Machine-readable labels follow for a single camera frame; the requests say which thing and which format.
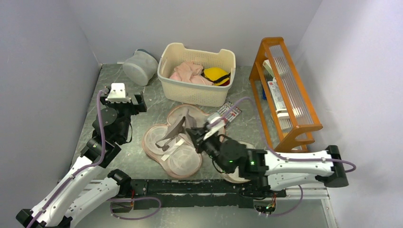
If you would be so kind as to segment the taupe grey bra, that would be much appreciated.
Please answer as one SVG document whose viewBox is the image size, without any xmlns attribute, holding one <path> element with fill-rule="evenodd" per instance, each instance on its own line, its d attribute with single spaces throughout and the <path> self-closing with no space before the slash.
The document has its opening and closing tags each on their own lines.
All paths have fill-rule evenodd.
<svg viewBox="0 0 403 228">
<path fill-rule="evenodd" d="M 181 111 L 176 111 L 173 114 L 169 114 L 174 122 L 167 127 L 166 134 L 159 140 L 156 141 L 155 145 L 157 148 L 166 151 L 169 149 L 168 143 L 173 140 L 176 136 L 183 133 L 186 134 L 187 128 L 192 128 L 197 126 L 196 119 L 190 114 L 189 108 L 184 108 Z"/>
</svg>

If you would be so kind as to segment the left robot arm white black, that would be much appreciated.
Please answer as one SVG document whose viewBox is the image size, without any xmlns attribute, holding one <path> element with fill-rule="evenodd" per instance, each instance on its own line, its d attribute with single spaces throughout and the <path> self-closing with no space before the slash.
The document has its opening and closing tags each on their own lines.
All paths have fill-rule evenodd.
<svg viewBox="0 0 403 228">
<path fill-rule="evenodd" d="M 131 117 L 146 112 L 143 93 L 120 101 L 106 89 L 99 91 L 93 135 L 57 186 L 32 209 L 22 209 L 16 220 L 25 228 L 74 228 L 86 215 L 113 197 L 134 195 L 132 179 L 116 169 L 86 193 L 84 188 L 131 142 Z"/>
</svg>

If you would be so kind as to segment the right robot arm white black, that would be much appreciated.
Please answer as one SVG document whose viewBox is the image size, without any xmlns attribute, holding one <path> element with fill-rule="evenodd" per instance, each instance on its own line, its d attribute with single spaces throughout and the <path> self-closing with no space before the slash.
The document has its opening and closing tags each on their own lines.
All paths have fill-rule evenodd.
<svg viewBox="0 0 403 228">
<path fill-rule="evenodd" d="M 339 149 L 330 145 L 325 150 L 309 153 L 282 153 L 250 149 L 246 145 L 205 127 L 187 128 L 196 152 L 205 152 L 221 173 L 237 173 L 246 180 L 258 180 L 259 195 L 287 187 L 323 183 L 328 188 L 348 186 Z"/>
</svg>

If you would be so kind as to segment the floral mesh laundry bag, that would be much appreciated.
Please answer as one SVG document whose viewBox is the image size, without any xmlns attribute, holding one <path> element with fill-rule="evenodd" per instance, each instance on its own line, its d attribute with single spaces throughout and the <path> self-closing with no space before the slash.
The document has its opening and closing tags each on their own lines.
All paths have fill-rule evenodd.
<svg viewBox="0 0 403 228">
<path fill-rule="evenodd" d="M 173 108 L 167 116 L 167 124 L 155 124 L 143 135 L 142 148 L 145 153 L 165 170 L 165 172 L 177 179 L 185 179 L 195 174 L 202 166 L 202 155 L 197 153 L 188 134 L 179 134 L 168 143 L 169 149 L 163 151 L 157 148 L 156 141 L 167 132 L 167 127 L 174 120 L 169 117 L 176 111 L 184 108 L 190 109 L 190 114 L 196 119 L 197 126 L 204 126 L 209 115 L 198 107 L 190 104 L 182 104 Z"/>
</svg>

